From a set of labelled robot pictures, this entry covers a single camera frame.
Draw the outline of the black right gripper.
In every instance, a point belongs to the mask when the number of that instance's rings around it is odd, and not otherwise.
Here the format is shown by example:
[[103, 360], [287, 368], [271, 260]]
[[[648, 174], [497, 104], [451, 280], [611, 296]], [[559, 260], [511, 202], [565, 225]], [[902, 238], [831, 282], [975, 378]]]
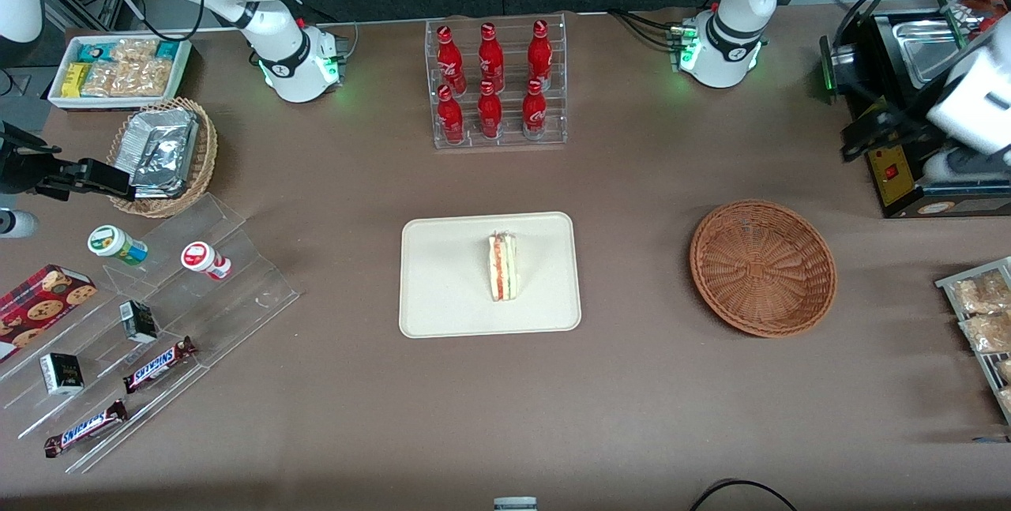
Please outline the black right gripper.
[[[123, 201], [136, 199], [130, 173], [92, 158], [58, 160], [55, 155], [62, 151], [60, 147], [48, 146], [35, 134], [4, 122], [1, 137], [1, 194], [32, 192], [68, 201], [72, 192], [94, 192]], [[51, 174], [58, 178], [47, 178]]]

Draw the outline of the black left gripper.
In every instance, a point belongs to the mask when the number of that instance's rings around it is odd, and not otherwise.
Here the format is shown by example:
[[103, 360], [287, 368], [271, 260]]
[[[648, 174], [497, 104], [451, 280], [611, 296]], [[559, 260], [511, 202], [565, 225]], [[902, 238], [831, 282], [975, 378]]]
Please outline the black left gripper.
[[841, 130], [841, 139], [840, 157], [842, 162], [849, 163], [870, 150], [934, 143], [938, 141], [938, 130], [900, 111], [889, 104], [885, 95], [880, 95], [853, 120], [853, 126]]

